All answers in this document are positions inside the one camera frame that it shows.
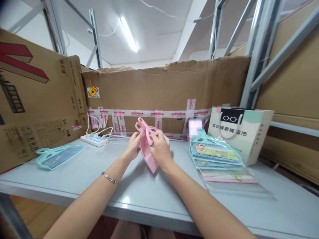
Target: ceiling light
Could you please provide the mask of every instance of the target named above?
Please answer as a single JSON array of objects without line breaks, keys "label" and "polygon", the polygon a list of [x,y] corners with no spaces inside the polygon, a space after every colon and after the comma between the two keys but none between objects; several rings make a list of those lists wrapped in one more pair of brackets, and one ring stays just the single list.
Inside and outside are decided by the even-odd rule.
[{"label": "ceiling light", "polygon": [[137,52],[137,47],[136,47],[135,41],[133,39],[133,36],[132,36],[131,31],[130,31],[129,25],[127,25],[127,22],[126,22],[124,17],[121,17],[121,22],[122,22],[122,24],[124,26],[125,36],[126,36],[126,39],[127,39],[128,43],[130,45],[130,48],[132,49],[132,51]]}]

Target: table surface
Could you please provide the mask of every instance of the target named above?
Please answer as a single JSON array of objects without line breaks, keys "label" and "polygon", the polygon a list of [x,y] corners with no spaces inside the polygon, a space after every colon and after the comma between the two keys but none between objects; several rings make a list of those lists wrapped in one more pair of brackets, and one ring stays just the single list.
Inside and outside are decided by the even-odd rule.
[{"label": "table surface", "polygon": [[[74,159],[53,171],[31,160],[0,175],[0,192],[68,206],[114,162],[127,143],[117,138],[97,148],[77,139],[69,144],[81,144],[85,149]],[[190,159],[188,143],[172,141],[171,150],[177,164],[204,187]],[[319,198],[261,163],[250,169],[260,182],[257,187],[232,184],[234,190],[221,188],[211,194],[256,235],[319,238]],[[153,175],[141,154],[127,168],[104,214],[198,233],[168,178],[161,169]]]}]

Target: hand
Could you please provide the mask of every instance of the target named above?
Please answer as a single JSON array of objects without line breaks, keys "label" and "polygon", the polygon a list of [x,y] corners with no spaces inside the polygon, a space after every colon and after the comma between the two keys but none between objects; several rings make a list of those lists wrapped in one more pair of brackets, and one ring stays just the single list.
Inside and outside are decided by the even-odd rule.
[{"label": "hand", "polygon": [[127,146],[124,154],[129,158],[130,161],[135,159],[140,152],[140,140],[143,136],[143,132],[135,132],[129,141],[129,145]]},{"label": "hand", "polygon": [[158,131],[156,134],[150,135],[154,142],[154,147],[151,147],[151,154],[160,167],[166,162],[172,161],[172,154],[167,145],[163,131]]}]

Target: bracelet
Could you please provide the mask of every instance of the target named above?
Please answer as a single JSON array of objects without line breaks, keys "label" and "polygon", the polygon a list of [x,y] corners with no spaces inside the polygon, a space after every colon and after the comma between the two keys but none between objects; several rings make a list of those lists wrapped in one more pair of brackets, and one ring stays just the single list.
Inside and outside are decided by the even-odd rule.
[{"label": "bracelet", "polygon": [[113,178],[110,178],[109,176],[107,176],[104,172],[101,173],[101,175],[103,175],[104,177],[106,177],[108,180],[110,180],[112,183],[119,183],[118,181],[116,181],[115,179]]}]

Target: white power strip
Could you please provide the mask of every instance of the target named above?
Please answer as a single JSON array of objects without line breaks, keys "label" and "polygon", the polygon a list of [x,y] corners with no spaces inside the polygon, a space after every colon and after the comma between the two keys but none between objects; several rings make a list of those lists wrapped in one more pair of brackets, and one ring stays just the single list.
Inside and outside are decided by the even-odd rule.
[{"label": "white power strip", "polygon": [[99,136],[99,137],[97,137],[97,138],[92,138],[92,137],[89,137],[89,138],[87,138],[86,137],[86,135],[83,135],[83,136],[81,136],[81,138],[80,138],[82,141],[84,141],[84,142],[87,142],[87,143],[89,143],[89,144],[92,144],[92,145],[94,145],[94,146],[96,146],[96,147],[101,147],[101,146],[103,146],[103,145],[106,145],[108,142],[109,142],[109,139],[108,138],[106,138],[106,139],[104,139],[104,140],[100,140],[101,139],[101,136]]}]

